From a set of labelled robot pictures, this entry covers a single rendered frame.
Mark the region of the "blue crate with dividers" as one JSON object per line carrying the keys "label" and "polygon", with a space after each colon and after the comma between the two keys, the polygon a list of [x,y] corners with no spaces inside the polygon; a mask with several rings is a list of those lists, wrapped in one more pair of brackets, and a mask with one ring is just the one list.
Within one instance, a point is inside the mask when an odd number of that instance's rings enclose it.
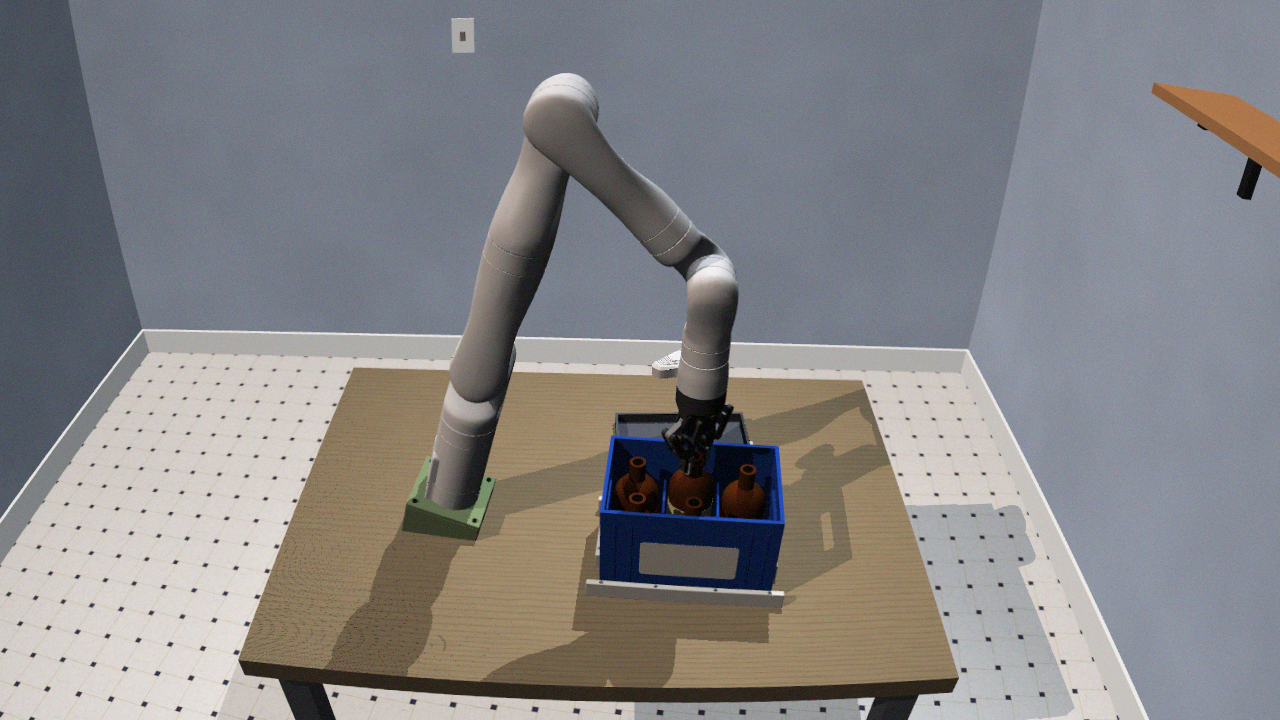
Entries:
{"label": "blue crate with dividers", "polygon": [[[657,482],[658,512],[613,510],[614,486],[628,473],[632,457],[644,457],[646,474]],[[765,493],[764,518],[719,518],[723,491],[739,480],[745,464],[756,468],[755,482]],[[602,580],[772,591],[785,532],[780,446],[714,442],[703,469],[714,483],[710,518],[667,515],[678,456],[669,452],[666,439],[640,437],[620,454],[605,473],[602,495]]]}

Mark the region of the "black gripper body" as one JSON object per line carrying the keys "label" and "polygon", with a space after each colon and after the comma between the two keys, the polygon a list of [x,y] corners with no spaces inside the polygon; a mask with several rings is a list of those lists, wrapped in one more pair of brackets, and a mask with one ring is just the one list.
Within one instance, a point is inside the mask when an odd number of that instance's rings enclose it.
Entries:
{"label": "black gripper body", "polygon": [[684,421],[681,423],[681,428],[684,433],[689,437],[692,437],[696,421],[701,420],[705,423],[704,430],[701,430],[701,433],[707,433],[708,416],[712,415],[718,416],[721,410],[724,407],[727,389],[724,395],[722,395],[718,398],[710,398],[710,400],[690,398],[689,396],[680,392],[678,387],[676,386],[676,404],[678,407],[678,415],[676,416],[675,421],[677,423],[678,419],[682,418]]}

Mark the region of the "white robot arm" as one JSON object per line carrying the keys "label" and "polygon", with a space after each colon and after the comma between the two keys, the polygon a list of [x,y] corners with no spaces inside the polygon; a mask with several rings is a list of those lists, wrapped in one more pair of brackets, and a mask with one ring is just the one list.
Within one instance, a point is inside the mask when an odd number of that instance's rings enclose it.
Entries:
{"label": "white robot arm", "polygon": [[571,73],[543,81],[524,111],[524,146],[486,234],[429,466],[425,498],[443,509],[465,510],[477,501],[515,366],[515,338],[547,269],[570,176],[687,283],[682,347],[653,363],[652,375],[677,377],[690,398],[718,398],[727,389],[739,306],[733,264],[664,191],[620,158],[598,115],[593,86]]}

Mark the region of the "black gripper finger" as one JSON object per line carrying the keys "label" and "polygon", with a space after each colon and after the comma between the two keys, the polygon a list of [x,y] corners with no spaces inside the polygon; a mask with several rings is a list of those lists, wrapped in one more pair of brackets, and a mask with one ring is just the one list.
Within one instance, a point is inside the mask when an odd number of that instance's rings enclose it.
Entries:
{"label": "black gripper finger", "polygon": [[[724,409],[721,411],[718,416],[716,415],[708,416],[708,432],[701,434],[700,443],[696,446],[696,451],[703,454],[704,466],[707,466],[708,460],[710,457],[710,446],[713,445],[712,436],[714,436],[714,439],[721,439],[721,436],[723,434],[724,427],[730,421],[730,416],[732,413],[733,413],[733,406],[726,402]],[[717,430],[716,430],[716,421],[719,424]]]}
{"label": "black gripper finger", "polygon": [[[666,439],[666,445],[669,452],[678,456],[678,469],[686,475],[692,473],[692,461],[696,445],[699,445],[701,430],[704,429],[704,421],[698,420],[694,428],[692,438],[684,434],[681,423],[682,418],[671,429],[664,428],[660,434]],[[681,432],[680,432],[681,430]],[[680,441],[681,439],[681,441]],[[689,447],[686,446],[689,445]],[[673,450],[675,448],[675,450]],[[675,452],[676,451],[676,452]]]}

